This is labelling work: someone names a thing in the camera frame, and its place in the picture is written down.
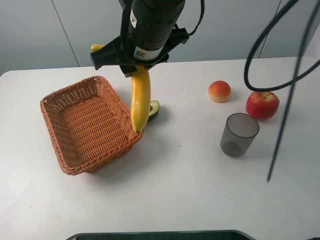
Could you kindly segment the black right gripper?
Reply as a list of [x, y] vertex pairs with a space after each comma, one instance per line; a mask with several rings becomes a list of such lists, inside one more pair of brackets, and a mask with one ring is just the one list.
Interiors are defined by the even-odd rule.
[[137, 71], [136, 66], [150, 70], [169, 59], [169, 52], [185, 44], [189, 34], [172, 23], [131, 23], [122, 27], [120, 36], [106, 45], [91, 46], [91, 60], [96, 70], [102, 66], [119, 66], [126, 78]]

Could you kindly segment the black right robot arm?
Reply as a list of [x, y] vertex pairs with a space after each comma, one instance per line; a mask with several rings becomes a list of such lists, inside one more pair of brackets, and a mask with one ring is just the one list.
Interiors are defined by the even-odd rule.
[[169, 53], [185, 44], [188, 33], [176, 28], [185, 6], [183, 0], [122, 0], [120, 35], [90, 54], [96, 70], [120, 66], [126, 77], [137, 66], [150, 70], [169, 59]]

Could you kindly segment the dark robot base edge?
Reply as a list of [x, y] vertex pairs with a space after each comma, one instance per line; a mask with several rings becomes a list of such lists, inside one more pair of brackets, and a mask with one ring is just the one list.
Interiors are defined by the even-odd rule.
[[253, 240], [237, 230], [78, 233], [68, 240]]

